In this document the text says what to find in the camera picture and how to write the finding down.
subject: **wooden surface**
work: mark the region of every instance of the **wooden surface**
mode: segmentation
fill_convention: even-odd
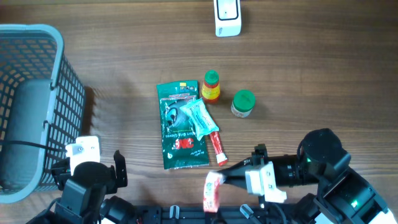
[[[126,157],[129,185],[118,196],[136,204],[200,205],[211,166],[163,170],[155,85],[202,82],[220,73],[221,101],[208,107],[221,128],[228,165],[266,143],[272,156],[293,154],[306,133],[329,127],[351,153],[351,166],[398,211],[398,5],[387,1],[242,2],[241,35],[216,38],[212,2],[81,4],[0,8],[0,22],[45,23],[89,87],[86,133],[102,137],[102,162]],[[257,98],[250,117],[230,112],[240,89]],[[315,187],[284,189],[290,202]],[[0,205],[1,223],[23,223],[60,192]],[[256,197],[221,188],[222,205]]]

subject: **plastic basket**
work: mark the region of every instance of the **plastic basket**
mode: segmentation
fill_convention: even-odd
[[[0,139],[63,149],[81,133],[84,86],[48,25],[0,25]],[[52,164],[64,152],[8,145],[0,152],[0,203],[55,189]]]

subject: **green lid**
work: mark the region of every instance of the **green lid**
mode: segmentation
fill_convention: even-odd
[[[240,112],[247,112],[253,109],[256,97],[250,90],[239,90],[233,100],[235,109]]]
[[[209,85],[215,85],[218,83],[218,73],[214,70],[206,72],[205,82]]]

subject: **jar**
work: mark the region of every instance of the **jar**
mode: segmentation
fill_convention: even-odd
[[[206,72],[205,82],[201,88],[201,96],[205,103],[217,103],[220,98],[220,82],[218,73],[214,70]]]
[[[232,101],[231,111],[239,118],[249,116],[252,111],[256,97],[250,90],[239,90]]]

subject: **spice bottle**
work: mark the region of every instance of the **spice bottle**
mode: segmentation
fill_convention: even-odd
[[[256,97],[249,90],[239,90],[232,101],[231,111],[239,118],[249,116],[256,102]]]
[[[205,103],[217,103],[220,98],[220,82],[218,73],[214,70],[206,72],[201,95]]]

